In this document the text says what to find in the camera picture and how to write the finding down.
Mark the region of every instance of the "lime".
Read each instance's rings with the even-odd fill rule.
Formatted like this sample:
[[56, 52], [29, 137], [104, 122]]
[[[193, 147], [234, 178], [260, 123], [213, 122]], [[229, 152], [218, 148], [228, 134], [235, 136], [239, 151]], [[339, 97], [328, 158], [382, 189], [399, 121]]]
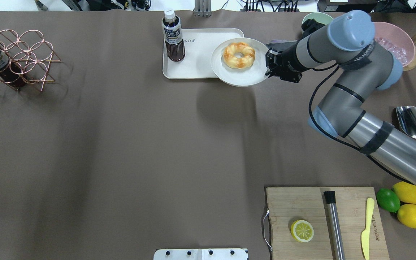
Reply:
[[416, 229], [416, 205], [402, 205], [398, 211], [398, 220], [407, 227]]
[[312, 225], [305, 220], [293, 222], [291, 227], [292, 237], [299, 242], [309, 242], [314, 237]]
[[376, 195], [378, 205], [389, 212], [396, 212], [401, 206], [398, 196], [390, 189], [381, 188]]
[[402, 202], [416, 204], [415, 185], [401, 181], [393, 185], [393, 191]]

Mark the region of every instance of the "robotic arm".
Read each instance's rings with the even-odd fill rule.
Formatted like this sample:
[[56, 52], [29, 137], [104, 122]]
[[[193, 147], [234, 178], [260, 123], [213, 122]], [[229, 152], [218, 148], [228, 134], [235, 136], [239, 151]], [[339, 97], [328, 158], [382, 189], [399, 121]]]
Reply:
[[[374, 90], [396, 83], [403, 71], [374, 36], [370, 16], [353, 10], [283, 51], [270, 48], [267, 74], [297, 83], [302, 72], [336, 61], [344, 71], [313, 111], [315, 122], [334, 138], [351, 140], [361, 153], [416, 184], [416, 141], [360, 108]], [[311, 119], [308, 123], [320, 131]]]

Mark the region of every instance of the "cutting board handle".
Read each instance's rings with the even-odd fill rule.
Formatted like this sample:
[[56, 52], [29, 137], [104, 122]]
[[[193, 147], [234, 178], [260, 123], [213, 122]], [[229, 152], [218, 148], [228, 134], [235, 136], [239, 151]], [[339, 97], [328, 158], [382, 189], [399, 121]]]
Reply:
[[266, 238], [265, 222], [266, 222], [266, 219], [269, 220], [268, 216], [269, 216], [269, 209], [266, 209], [266, 212], [264, 213], [264, 216], [263, 216], [263, 223], [262, 223], [263, 224], [263, 238], [264, 238], [264, 241], [266, 241], [266, 244], [267, 244], [267, 247], [269, 248], [269, 251], [272, 252], [272, 246], [270, 245], [269, 241]]

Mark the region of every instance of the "bread ring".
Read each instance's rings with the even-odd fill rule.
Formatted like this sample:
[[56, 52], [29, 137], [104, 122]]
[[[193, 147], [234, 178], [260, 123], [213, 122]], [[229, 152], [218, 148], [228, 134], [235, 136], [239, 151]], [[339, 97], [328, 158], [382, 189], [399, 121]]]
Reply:
[[[241, 53], [244, 56], [237, 58], [234, 54]], [[227, 66], [233, 69], [245, 69], [253, 65], [255, 61], [255, 49], [247, 43], [231, 43], [224, 49], [222, 55]]]

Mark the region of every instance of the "yellow lemon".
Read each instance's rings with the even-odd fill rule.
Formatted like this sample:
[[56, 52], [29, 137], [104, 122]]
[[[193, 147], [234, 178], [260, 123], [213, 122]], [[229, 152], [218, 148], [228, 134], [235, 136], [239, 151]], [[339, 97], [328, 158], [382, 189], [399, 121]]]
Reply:
[[297, 220], [292, 224], [291, 233], [299, 242], [309, 242], [314, 237], [314, 228], [305, 220]]
[[398, 220], [407, 227], [416, 229], [416, 205], [402, 205], [398, 211]]
[[401, 181], [393, 185], [393, 191], [399, 197], [400, 201], [416, 204], [415, 185]]

